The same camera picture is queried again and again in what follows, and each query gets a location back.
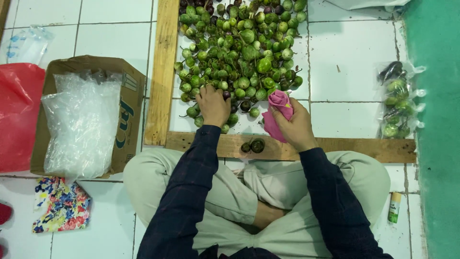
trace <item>plastic bag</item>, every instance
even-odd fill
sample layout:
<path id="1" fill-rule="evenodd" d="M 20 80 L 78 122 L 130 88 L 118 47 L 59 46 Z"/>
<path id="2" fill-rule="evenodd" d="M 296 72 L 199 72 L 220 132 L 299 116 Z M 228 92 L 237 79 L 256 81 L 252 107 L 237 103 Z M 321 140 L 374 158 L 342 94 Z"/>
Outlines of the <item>plastic bag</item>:
<path id="1" fill-rule="evenodd" d="M 353 10 L 371 6 L 403 6 L 410 0 L 327 0 L 336 6 L 345 9 Z"/>
<path id="2" fill-rule="evenodd" d="M 22 29 L 11 38 L 8 46 L 8 63 L 32 63 L 38 65 L 54 34 L 40 26 Z"/>
<path id="3" fill-rule="evenodd" d="M 37 65 L 0 65 L 0 172 L 30 169 L 44 80 Z"/>
<path id="4" fill-rule="evenodd" d="M 413 77 L 425 71 L 411 63 L 394 61 L 377 66 L 378 88 L 382 101 L 381 136 L 382 138 L 405 138 L 416 128 L 425 125 L 417 120 L 417 114 L 424 110 L 425 104 L 416 104 L 413 98 L 425 96 L 422 89 L 415 89 Z"/>
<path id="5" fill-rule="evenodd" d="M 55 75 L 59 92 L 41 98 L 51 134 L 45 173 L 63 172 L 66 183 L 96 178 L 110 169 L 121 81 L 98 85 L 95 77 Z"/>

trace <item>navy plaid shirt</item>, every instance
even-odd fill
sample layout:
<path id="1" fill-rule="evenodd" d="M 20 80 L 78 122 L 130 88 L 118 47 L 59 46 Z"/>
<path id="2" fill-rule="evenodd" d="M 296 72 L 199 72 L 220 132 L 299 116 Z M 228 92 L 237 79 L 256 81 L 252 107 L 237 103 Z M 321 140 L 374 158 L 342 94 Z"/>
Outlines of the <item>navy plaid shirt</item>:
<path id="1" fill-rule="evenodd" d="M 204 204 L 217 172 L 220 128 L 204 125 L 181 157 L 139 247 L 138 259 L 278 259 L 262 248 L 247 247 L 218 255 L 213 245 L 200 255 L 192 249 Z M 392 259 L 374 239 L 361 204 L 321 148 L 300 153 L 313 212 L 326 247 L 336 259 Z"/>

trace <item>red plastic bag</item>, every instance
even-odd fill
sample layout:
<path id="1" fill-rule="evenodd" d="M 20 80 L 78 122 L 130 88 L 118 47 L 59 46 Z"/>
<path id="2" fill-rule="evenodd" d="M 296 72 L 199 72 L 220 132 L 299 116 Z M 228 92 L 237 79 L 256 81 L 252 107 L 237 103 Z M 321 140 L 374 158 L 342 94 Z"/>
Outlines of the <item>red plastic bag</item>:
<path id="1" fill-rule="evenodd" d="M 30 169 L 45 70 L 0 65 L 0 173 Z"/>

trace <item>cardboard box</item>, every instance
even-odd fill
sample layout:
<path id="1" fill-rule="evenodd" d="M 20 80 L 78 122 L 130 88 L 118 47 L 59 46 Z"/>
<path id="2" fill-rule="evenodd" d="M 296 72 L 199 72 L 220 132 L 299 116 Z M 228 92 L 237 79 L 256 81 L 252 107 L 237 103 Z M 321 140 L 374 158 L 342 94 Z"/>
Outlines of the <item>cardboard box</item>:
<path id="1" fill-rule="evenodd" d="M 63 75 L 65 72 L 77 72 L 82 69 L 91 69 L 95 73 L 99 68 L 123 75 L 120 91 L 120 118 L 112 152 L 112 164 L 109 172 L 102 176 L 102 178 L 108 178 L 111 174 L 123 172 L 126 163 L 136 154 L 138 137 L 142 137 L 138 136 L 138 132 L 139 122 L 142 119 L 145 76 L 124 59 L 89 55 L 58 59 L 52 61 L 46 69 L 43 95 L 56 93 L 56 84 L 53 76 L 55 74 Z M 48 130 L 45 110 L 43 105 L 40 105 L 35 145 L 30 160 L 31 173 L 46 175 L 43 164 L 50 138 L 51 135 Z"/>

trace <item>person's left hand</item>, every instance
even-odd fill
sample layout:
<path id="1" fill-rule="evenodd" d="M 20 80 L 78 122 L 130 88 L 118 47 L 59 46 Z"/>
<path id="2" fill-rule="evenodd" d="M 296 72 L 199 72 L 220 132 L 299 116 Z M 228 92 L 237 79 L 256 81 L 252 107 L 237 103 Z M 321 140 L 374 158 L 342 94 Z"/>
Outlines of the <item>person's left hand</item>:
<path id="1" fill-rule="evenodd" d="M 207 85 L 200 89 L 201 94 L 195 96 L 203 115 L 203 125 L 214 125 L 222 128 L 230 116 L 230 98 L 224 101 L 222 89 L 214 89 Z"/>

